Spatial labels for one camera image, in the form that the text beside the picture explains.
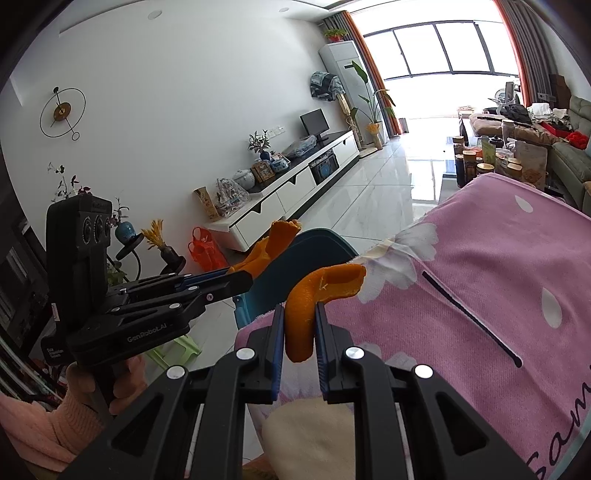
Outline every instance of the black countertop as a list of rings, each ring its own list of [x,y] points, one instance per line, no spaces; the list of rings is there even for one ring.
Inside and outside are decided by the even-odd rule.
[[[281,171],[279,173],[275,173],[275,176],[271,177],[269,180],[265,180],[262,183],[257,183],[253,188],[251,188],[250,190],[248,190],[248,193],[261,193],[264,189],[266,189],[269,185],[273,184],[274,182],[277,181],[277,179],[280,179],[283,175],[289,175],[289,173],[296,168],[300,163],[308,160],[310,157],[312,157],[315,153],[318,153],[320,150],[322,150],[324,147],[326,147],[327,145],[330,145],[332,142],[334,142],[335,140],[338,140],[339,137],[342,137],[343,135],[346,135],[348,133],[348,131],[344,131],[344,132],[337,132],[334,134],[327,134],[326,137],[327,139],[324,140],[323,142],[318,142],[316,144],[316,146],[314,148],[312,148],[312,150],[306,152],[304,155],[302,155],[301,157],[297,157],[293,160],[290,160],[290,167],[284,171]]]

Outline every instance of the orange peel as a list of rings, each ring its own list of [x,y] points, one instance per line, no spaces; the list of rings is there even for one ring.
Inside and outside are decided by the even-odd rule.
[[[273,222],[269,230],[269,236],[259,240],[246,259],[230,267],[228,273],[245,270],[250,273],[253,279],[257,278],[273,260],[290,246],[300,230],[301,225],[296,220]]]
[[[303,362],[312,355],[316,303],[357,295],[365,273],[365,267],[358,264],[324,267],[291,290],[285,302],[285,352],[292,362]]]

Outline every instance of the wall clock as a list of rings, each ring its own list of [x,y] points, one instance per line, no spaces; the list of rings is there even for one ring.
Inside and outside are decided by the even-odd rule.
[[[77,88],[59,87],[53,89],[53,96],[47,101],[39,117],[39,128],[43,135],[50,138],[63,137],[72,132],[72,140],[80,138],[75,129],[84,115],[86,97]]]

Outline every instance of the sofa cushion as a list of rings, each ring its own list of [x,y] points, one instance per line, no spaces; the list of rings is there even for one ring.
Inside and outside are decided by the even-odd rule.
[[[591,180],[591,157],[568,143],[555,143],[552,148],[581,182]]]
[[[570,98],[569,114],[573,128],[591,137],[591,102],[573,95]]]

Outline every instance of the sofa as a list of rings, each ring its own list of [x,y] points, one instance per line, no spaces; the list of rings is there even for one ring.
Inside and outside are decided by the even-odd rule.
[[[591,102],[572,96],[570,122],[575,130],[591,137]],[[587,150],[579,150],[566,142],[552,145],[548,166],[562,181],[579,210],[591,216],[591,142]]]

